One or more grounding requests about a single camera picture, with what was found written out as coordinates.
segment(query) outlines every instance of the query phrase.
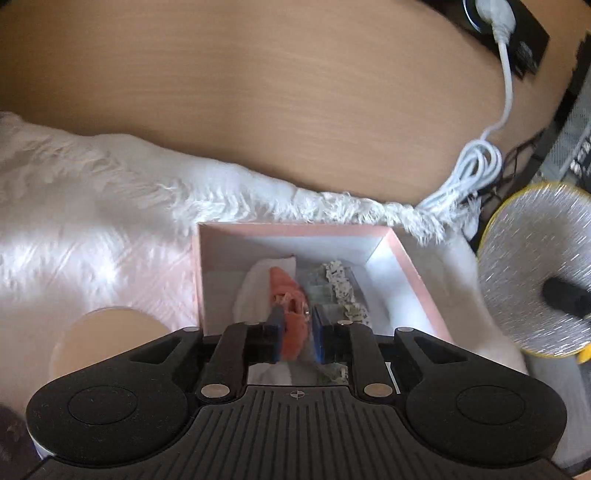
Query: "screw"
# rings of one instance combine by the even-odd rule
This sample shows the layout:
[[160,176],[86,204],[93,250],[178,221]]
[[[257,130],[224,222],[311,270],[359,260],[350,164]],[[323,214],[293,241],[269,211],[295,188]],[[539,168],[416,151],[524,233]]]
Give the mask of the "screw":
[[222,398],[230,393],[230,389],[221,383],[210,383],[201,389],[201,395],[207,398]]
[[384,398],[392,395],[394,390],[392,390],[392,387],[384,383],[370,383],[369,385],[365,386],[363,391],[370,397]]

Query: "black cable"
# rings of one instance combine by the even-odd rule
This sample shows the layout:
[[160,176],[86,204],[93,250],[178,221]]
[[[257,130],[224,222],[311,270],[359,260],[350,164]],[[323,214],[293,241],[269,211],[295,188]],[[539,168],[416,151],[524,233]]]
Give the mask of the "black cable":
[[[535,148],[544,132],[545,129],[540,130],[533,137],[527,139],[523,143],[517,145],[507,152],[497,181],[478,192],[478,196],[482,199],[483,206],[488,204],[493,198],[497,198],[502,201],[501,197],[497,194],[498,190],[515,179],[517,176],[517,160],[519,159],[520,155],[528,148]],[[513,164],[513,172],[510,175],[505,176],[505,172],[511,163]]]

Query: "white fluffy rug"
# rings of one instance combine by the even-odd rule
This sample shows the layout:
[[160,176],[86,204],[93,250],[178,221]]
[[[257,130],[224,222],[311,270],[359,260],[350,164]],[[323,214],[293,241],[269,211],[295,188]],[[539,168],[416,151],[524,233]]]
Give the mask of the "white fluffy rug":
[[197,222],[377,223],[427,242],[471,213],[310,192],[129,135],[79,137],[0,113],[0,403],[24,410],[62,332],[91,310],[192,325]]

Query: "power plug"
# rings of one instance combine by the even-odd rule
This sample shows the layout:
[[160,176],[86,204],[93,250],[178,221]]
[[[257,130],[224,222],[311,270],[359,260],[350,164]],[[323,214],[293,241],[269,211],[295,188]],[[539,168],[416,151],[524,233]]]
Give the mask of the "power plug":
[[[490,22],[481,17],[476,0],[422,0],[447,17],[451,22],[466,30],[486,48],[499,56]],[[527,73],[536,74],[550,36],[519,0],[506,0],[515,17],[515,31],[511,34],[507,50],[511,70],[522,79]]]
[[497,43],[507,45],[517,24],[513,9],[507,0],[476,0],[480,18],[492,26],[492,35]]

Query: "crosshair marking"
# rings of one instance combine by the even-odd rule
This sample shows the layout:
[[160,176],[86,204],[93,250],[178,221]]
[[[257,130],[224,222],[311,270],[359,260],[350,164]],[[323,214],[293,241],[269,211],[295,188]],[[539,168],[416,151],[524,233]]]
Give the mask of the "crosshair marking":
[[294,397],[296,400],[299,400],[305,396],[306,396],[306,394],[304,392],[302,392],[302,390],[294,390],[293,392],[290,393],[290,397]]

